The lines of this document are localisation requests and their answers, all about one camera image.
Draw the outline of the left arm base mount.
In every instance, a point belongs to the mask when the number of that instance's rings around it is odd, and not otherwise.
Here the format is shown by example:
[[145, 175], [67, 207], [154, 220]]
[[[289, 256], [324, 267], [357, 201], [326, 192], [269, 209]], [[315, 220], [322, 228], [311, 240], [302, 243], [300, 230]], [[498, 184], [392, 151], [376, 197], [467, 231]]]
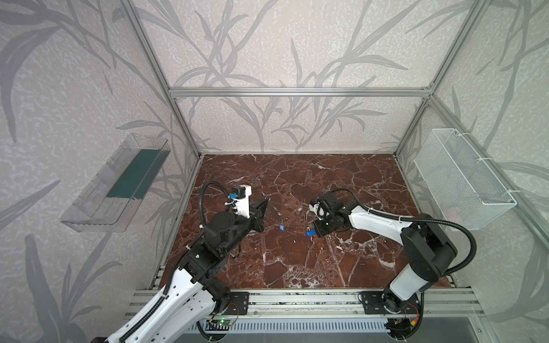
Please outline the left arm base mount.
[[214, 313], [234, 316], [246, 315], [249, 305], [249, 292], [231, 292], [216, 303]]

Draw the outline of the metal key holder plate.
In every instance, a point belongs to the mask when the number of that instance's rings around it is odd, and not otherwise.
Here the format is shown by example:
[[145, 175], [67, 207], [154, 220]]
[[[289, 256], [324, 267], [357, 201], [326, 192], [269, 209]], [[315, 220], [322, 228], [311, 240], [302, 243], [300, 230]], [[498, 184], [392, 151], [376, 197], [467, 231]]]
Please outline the metal key holder plate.
[[275, 202], [270, 202], [268, 212], [270, 218], [272, 218], [275, 222], [281, 223], [284, 221], [284, 217]]

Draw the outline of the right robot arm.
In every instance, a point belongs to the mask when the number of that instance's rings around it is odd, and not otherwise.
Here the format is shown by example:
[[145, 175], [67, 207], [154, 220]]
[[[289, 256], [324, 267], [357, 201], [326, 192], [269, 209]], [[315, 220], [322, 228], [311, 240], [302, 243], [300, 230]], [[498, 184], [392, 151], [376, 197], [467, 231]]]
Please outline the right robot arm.
[[458, 255], [440, 224], [427, 214], [414, 219], [358, 203], [343, 204], [334, 192], [312, 200], [309, 208], [317, 217], [313, 226], [318, 237], [349, 228], [389, 238], [403, 247], [407, 265], [381, 296], [384, 306], [391, 312], [398, 312], [418, 292], [437, 283]]

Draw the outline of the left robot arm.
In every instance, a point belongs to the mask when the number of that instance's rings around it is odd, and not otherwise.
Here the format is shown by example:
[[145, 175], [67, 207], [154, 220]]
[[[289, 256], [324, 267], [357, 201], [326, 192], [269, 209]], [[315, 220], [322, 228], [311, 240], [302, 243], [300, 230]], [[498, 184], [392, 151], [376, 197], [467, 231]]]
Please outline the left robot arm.
[[176, 262], [160, 291], [127, 324], [100, 342], [175, 342], [193, 324], [230, 306], [230, 288], [217, 275], [250, 232], [264, 232], [270, 200], [250, 203], [227, 195], [224, 210], [211, 220], [199, 204], [202, 231]]

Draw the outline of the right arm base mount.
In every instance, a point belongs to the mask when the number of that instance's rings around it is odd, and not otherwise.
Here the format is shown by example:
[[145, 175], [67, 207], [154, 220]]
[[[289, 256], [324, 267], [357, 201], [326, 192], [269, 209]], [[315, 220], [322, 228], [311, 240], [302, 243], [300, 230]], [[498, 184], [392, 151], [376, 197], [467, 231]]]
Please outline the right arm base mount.
[[358, 299], [365, 314], [413, 314], [419, 313], [422, 307], [417, 294], [408, 300], [401, 300], [390, 290], [363, 291]]

